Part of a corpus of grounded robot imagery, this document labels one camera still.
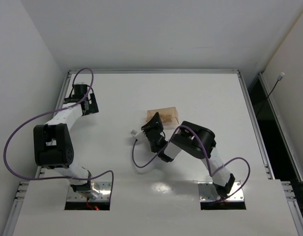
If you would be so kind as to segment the transparent orange plastic box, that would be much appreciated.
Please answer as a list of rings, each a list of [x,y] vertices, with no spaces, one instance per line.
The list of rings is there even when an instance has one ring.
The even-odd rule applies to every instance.
[[[159,113],[160,119],[165,128],[169,129],[170,127],[172,128],[179,125],[179,115],[176,107],[148,110],[146,122],[149,122],[156,112]]]

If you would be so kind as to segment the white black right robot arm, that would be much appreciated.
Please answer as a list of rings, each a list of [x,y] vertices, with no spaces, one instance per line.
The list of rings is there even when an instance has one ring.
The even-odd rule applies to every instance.
[[[218,154],[215,134],[212,130],[183,121],[171,138],[166,140],[159,113],[155,113],[140,129],[140,134],[149,142],[151,151],[162,161],[172,162],[182,151],[201,160],[212,178],[217,194],[222,199],[228,196],[235,177]]]

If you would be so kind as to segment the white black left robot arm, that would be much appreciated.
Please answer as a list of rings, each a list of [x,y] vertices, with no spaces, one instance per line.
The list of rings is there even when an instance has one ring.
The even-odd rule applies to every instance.
[[[89,179],[89,170],[82,167],[74,158],[74,149],[70,137],[70,129],[82,116],[99,112],[94,93],[75,107],[87,93],[86,84],[73,85],[72,91],[64,99],[64,110],[58,112],[50,121],[37,125],[33,129],[34,155],[38,166],[54,170],[61,177],[67,177],[73,191],[87,199],[99,197],[99,189]]]

